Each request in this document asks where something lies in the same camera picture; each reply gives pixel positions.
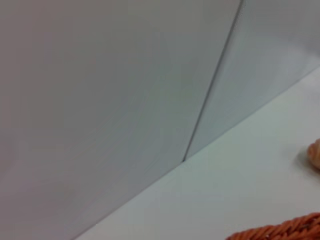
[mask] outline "woven basket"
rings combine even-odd
[[[320,240],[320,212],[237,232],[226,240]]]

